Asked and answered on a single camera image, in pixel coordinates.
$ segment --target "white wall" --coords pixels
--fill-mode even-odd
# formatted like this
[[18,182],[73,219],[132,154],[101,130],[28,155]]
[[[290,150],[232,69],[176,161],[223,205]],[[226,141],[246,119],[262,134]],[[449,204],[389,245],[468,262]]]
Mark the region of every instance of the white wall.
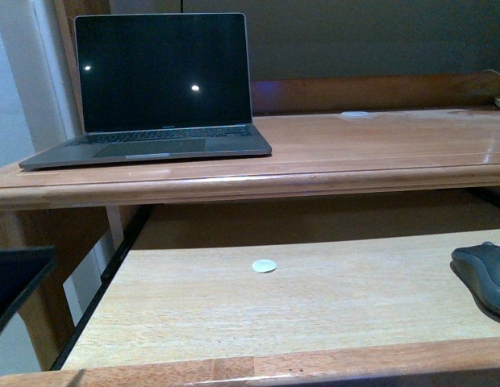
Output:
[[0,35],[0,166],[33,152],[30,131]]
[[[0,166],[33,152],[30,131],[0,35]],[[38,370],[26,328],[15,315],[0,336],[0,376]]]
[[0,29],[35,151],[75,136],[77,108],[68,72],[59,71],[65,54],[52,1],[0,0]]

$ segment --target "laptop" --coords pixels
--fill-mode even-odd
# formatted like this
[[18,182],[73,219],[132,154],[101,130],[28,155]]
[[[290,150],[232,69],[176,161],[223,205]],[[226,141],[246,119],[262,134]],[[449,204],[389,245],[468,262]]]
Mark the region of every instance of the laptop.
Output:
[[75,31],[85,135],[21,168],[271,154],[243,14],[79,16]]

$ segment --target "wooden desk edge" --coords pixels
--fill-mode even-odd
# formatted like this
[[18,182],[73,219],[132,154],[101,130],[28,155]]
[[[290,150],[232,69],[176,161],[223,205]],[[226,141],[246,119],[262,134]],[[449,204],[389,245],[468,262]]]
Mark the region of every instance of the wooden desk edge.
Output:
[[285,385],[500,368],[500,337],[10,375],[0,387]]
[[0,210],[213,202],[500,185],[500,164],[0,188]]

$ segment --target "black object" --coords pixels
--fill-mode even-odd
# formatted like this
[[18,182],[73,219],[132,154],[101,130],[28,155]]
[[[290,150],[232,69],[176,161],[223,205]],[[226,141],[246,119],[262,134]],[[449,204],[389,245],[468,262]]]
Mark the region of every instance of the black object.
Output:
[[53,247],[0,250],[0,333],[56,267]]
[[481,311],[500,322],[500,246],[484,242],[452,252],[452,271],[469,288]]

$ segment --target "cable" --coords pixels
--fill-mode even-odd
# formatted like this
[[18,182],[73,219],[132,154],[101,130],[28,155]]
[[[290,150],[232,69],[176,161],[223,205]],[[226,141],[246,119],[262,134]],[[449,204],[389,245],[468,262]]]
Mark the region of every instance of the cable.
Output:
[[487,73],[487,72],[491,72],[491,73],[494,73],[494,74],[497,74],[497,75],[500,76],[500,72],[498,72],[498,71],[495,71],[495,70],[492,70],[492,69],[483,70],[483,73]]

